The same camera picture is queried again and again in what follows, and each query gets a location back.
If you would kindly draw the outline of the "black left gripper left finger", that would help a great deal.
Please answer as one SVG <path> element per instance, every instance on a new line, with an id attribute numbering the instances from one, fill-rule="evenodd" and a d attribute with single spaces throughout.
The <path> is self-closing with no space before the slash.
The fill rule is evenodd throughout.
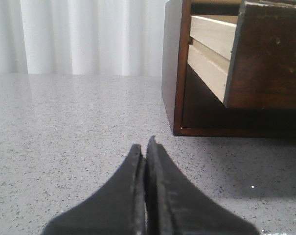
<path id="1" fill-rule="evenodd" d="M 132 145 L 115 174 L 91 197 L 52 219 L 44 235 L 145 234 L 144 171 L 140 145 Z"/>

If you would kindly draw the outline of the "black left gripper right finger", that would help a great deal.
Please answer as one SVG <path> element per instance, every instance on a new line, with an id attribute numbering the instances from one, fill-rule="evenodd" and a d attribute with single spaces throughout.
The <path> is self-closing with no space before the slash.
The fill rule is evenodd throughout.
<path id="1" fill-rule="evenodd" d="M 216 204 L 176 167 L 151 137 L 145 173 L 149 235 L 257 235 L 249 222 Z"/>

